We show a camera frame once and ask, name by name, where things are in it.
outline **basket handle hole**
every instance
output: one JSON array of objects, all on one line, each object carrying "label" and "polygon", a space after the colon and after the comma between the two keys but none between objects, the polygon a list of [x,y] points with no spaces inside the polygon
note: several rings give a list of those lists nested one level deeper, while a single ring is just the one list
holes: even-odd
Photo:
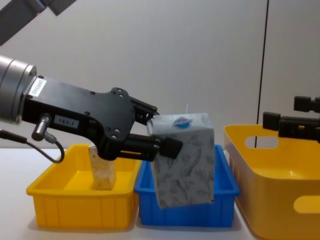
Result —
[{"label": "basket handle hole", "polygon": [[301,196],[293,203],[299,214],[320,214],[320,196]]},{"label": "basket handle hole", "polygon": [[244,143],[249,149],[275,149],[279,145],[275,136],[249,136]]}]

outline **black cable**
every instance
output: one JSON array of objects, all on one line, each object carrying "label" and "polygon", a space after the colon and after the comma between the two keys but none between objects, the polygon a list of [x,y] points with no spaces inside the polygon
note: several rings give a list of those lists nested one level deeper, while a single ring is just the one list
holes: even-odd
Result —
[{"label": "black cable", "polygon": [[55,145],[57,145],[57,147],[60,149],[60,152],[61,152],[61,156],[60,156],[60,158],[58,160],[53,159],[48,154],[46,154],[44,151],[42,151],[40,148],[38,148],[36,145],[33,145],[31,142],[28,142],[27,138],[24,137],[24,136],[20,136],[20,135],[14,134],[12,132],[0,129],[0,139],[6,139],[6,140],[14,141],[14,142],[17,142],[17,143],[21,143],[21,144],[27,144],[30,147],[32,147],[35,150],[37,150],[39,153],[41,153],[43,156],[45,156],[47,159],[49,159],[54,164],[61,163],[65,158],[64,147],[60,144],[60,142],[55,140],[56,138],[53,135],[50,138],[51,140],[54,139],[54,140],[51,141],[51,143],[54,143]]},{"label": "black cable", "polygon": [[54,144],[57,145],[57,147],[60,149],[61,152],[61,156],[58,160],[53,159],[52,157],[50,157],[48,154],[46,154],[44,151],[42,151],[40,148],[38,148],[36,145],[33,145],[31,142],[26,142],[25,144],[29,145],[30,147],[34,148],[35,150],[37,150],[39,153],[41,153],[43,156],[45,156],[47,159],[49,159],[51,162],[53,162],[54,164],[59,164],[61,163],[64,158],[65,158],[65,150],[62,147],[62,145],[60,144],[60,142],[56,141]]}]

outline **metal cylinder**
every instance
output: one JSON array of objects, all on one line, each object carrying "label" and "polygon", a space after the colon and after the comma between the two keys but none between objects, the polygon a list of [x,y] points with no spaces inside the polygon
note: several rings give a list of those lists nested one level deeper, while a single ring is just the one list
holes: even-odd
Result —
[{"label": "metal cylinder", "polygon": [[0,121],[20,124],[25,91],[36,75],[34,65],[0,55]]},{"label": "metal cylinder", "polygon": [[38,122],[38,124],[35,126],[35,129],[32,133],[32,139],[35,141],[42,141],[45,138],[45,134],[47,131],[47,128],[50,124],[50,117],[49,116],[42,116]]}]

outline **white wall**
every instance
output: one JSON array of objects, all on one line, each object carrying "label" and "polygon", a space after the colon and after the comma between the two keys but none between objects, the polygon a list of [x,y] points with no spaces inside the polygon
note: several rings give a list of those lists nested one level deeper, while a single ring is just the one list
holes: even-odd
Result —
[{"label": "white wall", "polygon": [[[216,143],[222,144],[225,125],[256,122],[266,4],[77,0],[58,17],[48,9],[41,13],[1,46],[0,54],[93,91],[124,88],[161,114],[184,113],[186,104],[191,112],[208,112]],[[0,123],[0,128],[24,136],[33,131],[28,123]],[[51,132],[64,146],[88,142]],[[146,133],[141,125],[133,132]],[[0,141],[0,147],[17,146]]]},{"label": "white wall", "polygon": [[260,123],[264,111],[319,117],[294,111],[295,96],[320,96],[320,1],[270,0]]}]

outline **white table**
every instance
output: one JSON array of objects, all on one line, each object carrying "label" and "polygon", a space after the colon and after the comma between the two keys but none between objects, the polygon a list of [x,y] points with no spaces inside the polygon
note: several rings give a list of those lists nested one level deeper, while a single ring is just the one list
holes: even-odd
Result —
[{"label": "white table", "polygon": [[[45,150],[53,157],[56,149]],[[254,240],[235,207],[232,228],[150,227],[139,218],[127,231],[60,230],[37,227],[26,188],[51,162],[33,149],[0,148],[0,239],[3,240]]]}]

